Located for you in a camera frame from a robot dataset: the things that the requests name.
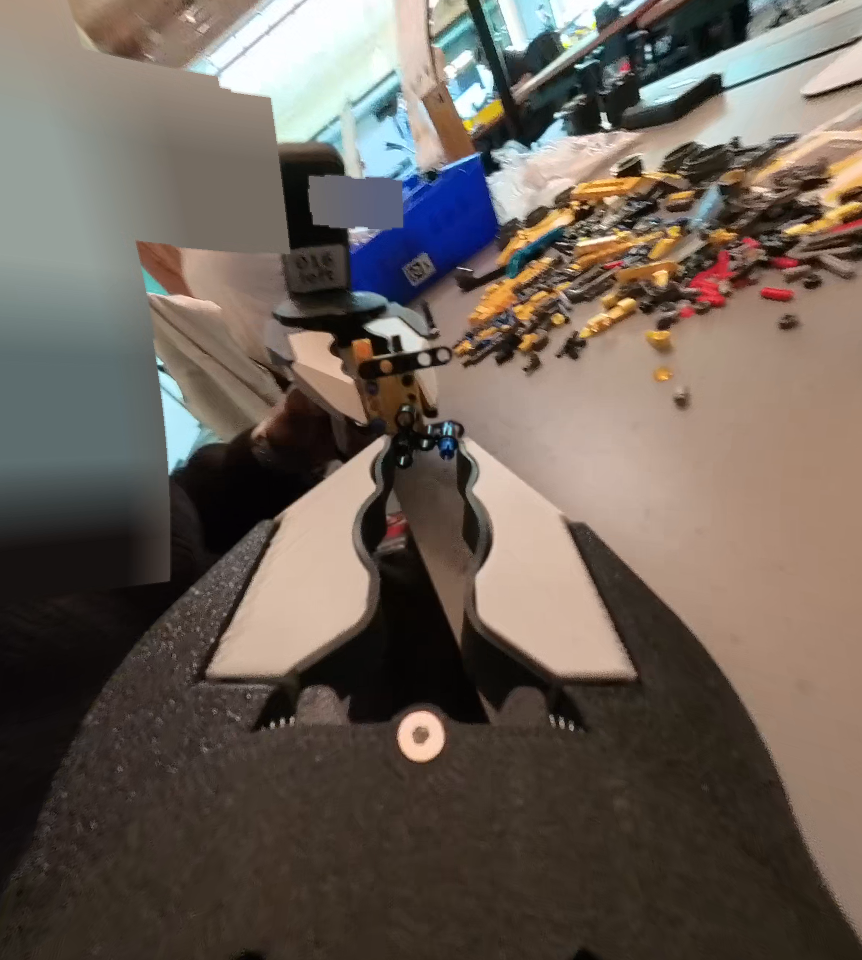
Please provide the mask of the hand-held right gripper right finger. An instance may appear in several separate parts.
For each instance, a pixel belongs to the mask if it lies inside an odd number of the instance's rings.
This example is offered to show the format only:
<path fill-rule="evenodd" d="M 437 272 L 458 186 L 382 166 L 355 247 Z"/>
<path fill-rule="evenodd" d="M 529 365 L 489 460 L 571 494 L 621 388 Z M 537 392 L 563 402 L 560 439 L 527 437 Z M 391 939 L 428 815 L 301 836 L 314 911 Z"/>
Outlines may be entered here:
<path fill-rule="evenodd" d="M 477 634 L 552 685 L 636 681 L 565 514 L 471 439 L 460 494 L 464 609 Z"/>

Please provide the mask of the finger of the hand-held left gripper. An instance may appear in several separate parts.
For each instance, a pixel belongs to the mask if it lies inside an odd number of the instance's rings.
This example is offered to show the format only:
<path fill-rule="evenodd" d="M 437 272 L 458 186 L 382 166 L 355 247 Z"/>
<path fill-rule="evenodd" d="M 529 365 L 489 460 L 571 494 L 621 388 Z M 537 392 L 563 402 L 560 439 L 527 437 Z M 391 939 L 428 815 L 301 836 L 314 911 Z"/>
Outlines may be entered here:
<path fill-rule="evenodd" d="M 347 366 L 331 333 L 294 330 L 285 335 L 296 385 L 335 418 L 365 427 L 369 423 L 363 387 Z"/>
<path fill-rule="evenodd" d="M 374 358 L 431 351 L 434 345 L 429 330 L 423 314 L 384 314 L 365 321 Z"/>

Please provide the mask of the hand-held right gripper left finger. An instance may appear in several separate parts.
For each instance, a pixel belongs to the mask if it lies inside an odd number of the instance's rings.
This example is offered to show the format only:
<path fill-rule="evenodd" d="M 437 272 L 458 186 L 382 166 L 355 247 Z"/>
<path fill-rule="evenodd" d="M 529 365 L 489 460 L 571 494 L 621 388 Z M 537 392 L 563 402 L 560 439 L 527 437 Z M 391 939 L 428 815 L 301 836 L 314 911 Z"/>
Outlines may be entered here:
<path fill-rule="evenodd" d="M 389 439 L 284 510 L 206 668 L 214 682 L 298 677 L 376 616 L 388 530 Z"/>

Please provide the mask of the yellow toy brick assembly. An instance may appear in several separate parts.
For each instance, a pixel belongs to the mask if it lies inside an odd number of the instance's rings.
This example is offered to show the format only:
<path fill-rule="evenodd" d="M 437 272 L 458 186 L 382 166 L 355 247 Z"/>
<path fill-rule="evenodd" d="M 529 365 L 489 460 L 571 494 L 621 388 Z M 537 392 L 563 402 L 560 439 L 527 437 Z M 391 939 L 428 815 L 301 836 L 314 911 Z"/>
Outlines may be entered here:
<path fill-rule="evenodd" d="M 362 382 L 367 426 L 389 438 L 395 466 L 407 469 L 419 452 L 435 451 L 439 456 L 435 425 L 448 419 L 438 415 L 435 373 L 451 363 L 452 350 L 434 346 L 374 358 L 369 340 L 360 338 L 351 344 L 350 359 Z"/>

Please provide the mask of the person's left hand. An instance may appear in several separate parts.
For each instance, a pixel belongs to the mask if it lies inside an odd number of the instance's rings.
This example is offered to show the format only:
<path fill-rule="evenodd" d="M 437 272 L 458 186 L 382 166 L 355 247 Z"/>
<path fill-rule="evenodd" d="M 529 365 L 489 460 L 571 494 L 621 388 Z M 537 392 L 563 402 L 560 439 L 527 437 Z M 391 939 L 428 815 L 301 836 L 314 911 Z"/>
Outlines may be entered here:
<path fill-rule="evenodd" d="M 283 474 L 317 481 L 346 462 L 342 423 L 297 386 L 251 431 L 254 455 Z"/>

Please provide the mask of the blue plastic bin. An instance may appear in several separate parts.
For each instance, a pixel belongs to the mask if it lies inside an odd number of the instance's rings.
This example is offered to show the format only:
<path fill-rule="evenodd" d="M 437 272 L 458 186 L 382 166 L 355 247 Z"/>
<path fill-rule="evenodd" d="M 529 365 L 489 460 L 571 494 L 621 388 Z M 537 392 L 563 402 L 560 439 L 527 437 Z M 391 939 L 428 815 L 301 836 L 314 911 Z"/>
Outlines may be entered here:
<path fill-rule="evenodd" d="M 407 305 L 496 238 L 499 224 L 482 157 L 445 166 L 434 179 L 403 182 L 403 225 L 350 253 L 351 289 Z"/>

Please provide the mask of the cardboard box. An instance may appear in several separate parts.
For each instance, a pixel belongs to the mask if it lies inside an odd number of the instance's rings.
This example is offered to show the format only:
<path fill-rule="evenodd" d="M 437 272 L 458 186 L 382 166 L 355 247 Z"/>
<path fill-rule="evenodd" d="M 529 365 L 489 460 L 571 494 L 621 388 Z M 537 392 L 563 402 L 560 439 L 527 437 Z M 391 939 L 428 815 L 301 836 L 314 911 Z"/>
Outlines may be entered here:
<path fill-rule="evenodd" d="M 446 82 L 437 69 L 436 49 L 400 54 L 400 78 L 415 164 L 422 174 L 438 171 L 476 153 Z"/>

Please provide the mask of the clear plastic bag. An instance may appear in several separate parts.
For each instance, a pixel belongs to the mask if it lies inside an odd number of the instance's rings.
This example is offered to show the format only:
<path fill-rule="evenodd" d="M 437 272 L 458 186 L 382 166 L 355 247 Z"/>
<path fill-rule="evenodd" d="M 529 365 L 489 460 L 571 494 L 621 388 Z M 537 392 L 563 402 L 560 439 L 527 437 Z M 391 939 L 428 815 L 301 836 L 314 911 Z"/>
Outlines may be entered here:
<path fill-rule="evenodd" d="M 498 224 L 521 221 L 533 210 L 551 207 L 566 188 L 608 178 L 639 139 L 633 131 L 609 130 L 563 136 L 532 148 L 509 141 L 493 150 L 490 158 L 496 170 L 486 182 Z"/>

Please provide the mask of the black desk leg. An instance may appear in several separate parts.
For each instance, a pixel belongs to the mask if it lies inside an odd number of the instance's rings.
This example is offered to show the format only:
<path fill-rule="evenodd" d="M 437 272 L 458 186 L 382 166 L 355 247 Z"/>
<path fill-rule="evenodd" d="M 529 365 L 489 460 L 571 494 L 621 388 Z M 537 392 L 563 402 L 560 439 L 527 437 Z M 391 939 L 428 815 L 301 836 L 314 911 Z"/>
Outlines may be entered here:
<path fill-rule="evenodd" d="M 526 39 L 516 2 L 467 1 L 480 47 L 502 104 L 503 122 L 511 139 L 530 144 L 532 138 L 509 80 L 505 50 Z"/>

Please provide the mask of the black round object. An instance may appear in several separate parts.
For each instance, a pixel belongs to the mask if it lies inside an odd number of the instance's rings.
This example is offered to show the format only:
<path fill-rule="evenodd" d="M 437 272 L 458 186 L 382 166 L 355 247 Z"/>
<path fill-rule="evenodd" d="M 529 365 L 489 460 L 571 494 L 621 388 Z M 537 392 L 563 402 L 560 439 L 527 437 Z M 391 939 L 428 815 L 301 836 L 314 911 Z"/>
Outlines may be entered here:
<path fill-rule="evenodd" d="M 624 114 L 640 102 L 640 85 L 634 70 L 608 79 L 602 89 L 603 113 L 612 129 L 622 126 Z"/>
<path fill-rule="evenodd" d="M 602 69 L 589 57 L 576 67 L 571 99 L 564 107 L 564 127 L 569 137 L 585 137 L 603 129 L 600 90 Z"/>

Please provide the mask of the pile of toy bricks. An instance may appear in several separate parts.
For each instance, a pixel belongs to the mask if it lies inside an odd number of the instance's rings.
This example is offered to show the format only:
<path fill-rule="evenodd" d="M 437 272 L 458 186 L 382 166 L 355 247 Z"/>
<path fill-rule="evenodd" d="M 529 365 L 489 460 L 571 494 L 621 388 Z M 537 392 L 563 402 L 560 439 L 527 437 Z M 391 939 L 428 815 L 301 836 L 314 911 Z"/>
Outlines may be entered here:
<path fill-rule="evenodd" d="M 862 260 L 862 154 L 807 164 L 806 138 L 687 141 L 653 170 L 632 155 L 614 176 L 578 183 L 554 207 L 511 222 L 492 272 L 459 270 L 463 290 L 483 292 L 455 356 L 466 368 L 522 358 L 532 374 L 552 331 L 581 305 L 596 310 L 564 336 L 558 357 L 578 359 L 635 314 L 653 316 L 646 339 L 664 351 L 677 322 L 724 308 L 762 273 L 795 293 L 819 288 L 826 274 L 851 279 Z"/>

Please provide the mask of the black flat device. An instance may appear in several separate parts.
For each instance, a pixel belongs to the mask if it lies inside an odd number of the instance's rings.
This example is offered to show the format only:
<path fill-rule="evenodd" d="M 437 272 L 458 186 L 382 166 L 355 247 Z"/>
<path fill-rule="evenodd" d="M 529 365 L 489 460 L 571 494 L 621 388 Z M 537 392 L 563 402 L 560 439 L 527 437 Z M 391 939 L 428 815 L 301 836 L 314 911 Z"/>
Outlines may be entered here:
<path fill-rule="evenodd" d="M 619 128 L 642 131 L 667 126 L 695 111 L 724 92 L 721 74 L 682 81 L 675 90 L 660 93 L 639 102 L 622 113 Z"/>

